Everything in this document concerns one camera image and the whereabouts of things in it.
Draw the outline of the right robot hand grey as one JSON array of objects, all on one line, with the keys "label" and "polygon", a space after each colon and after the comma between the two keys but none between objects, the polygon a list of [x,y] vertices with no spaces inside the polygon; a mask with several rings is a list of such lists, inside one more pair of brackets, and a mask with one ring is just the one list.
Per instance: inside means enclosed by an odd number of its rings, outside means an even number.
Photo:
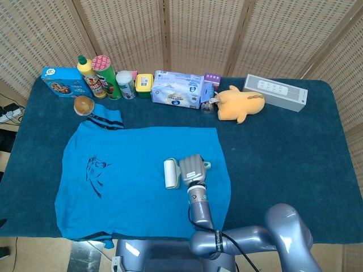
[{"label": "right robot hand grey", "polygon": [[185,186],[190,187],[194,184],[205,182],[206,169],[200,154],[188,156],[179,161],[181,177]]}]

